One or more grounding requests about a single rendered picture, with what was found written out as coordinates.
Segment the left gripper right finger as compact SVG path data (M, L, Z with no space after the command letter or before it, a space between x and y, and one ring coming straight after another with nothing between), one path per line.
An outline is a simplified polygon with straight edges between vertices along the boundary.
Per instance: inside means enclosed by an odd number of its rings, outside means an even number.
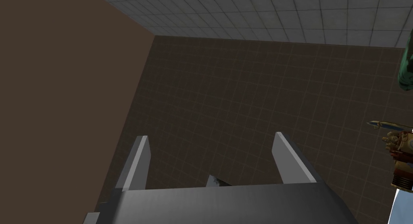
M284 132L275 133L271 152L284 184L323 181L298 146Z

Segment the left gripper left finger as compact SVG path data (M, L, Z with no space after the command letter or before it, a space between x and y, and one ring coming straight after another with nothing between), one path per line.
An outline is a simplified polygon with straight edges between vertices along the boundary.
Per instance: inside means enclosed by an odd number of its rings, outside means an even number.
M144 190L146 188L150 159L151 152L148 136L137 136L115 189L121 191Z

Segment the gold and red figurine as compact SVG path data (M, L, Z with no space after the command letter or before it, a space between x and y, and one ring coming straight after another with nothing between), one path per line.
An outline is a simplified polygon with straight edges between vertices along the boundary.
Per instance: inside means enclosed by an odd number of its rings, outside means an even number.
M382 138L394 160L392 187L413 193L413 127L387 121L370 121L374 129L390 129Z

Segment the green rounded object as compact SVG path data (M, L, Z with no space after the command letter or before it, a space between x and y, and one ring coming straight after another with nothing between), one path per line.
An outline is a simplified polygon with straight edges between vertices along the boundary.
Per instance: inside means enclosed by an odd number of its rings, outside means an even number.
M404 49L397 79L398 85L402 90L413 90L413 29Z

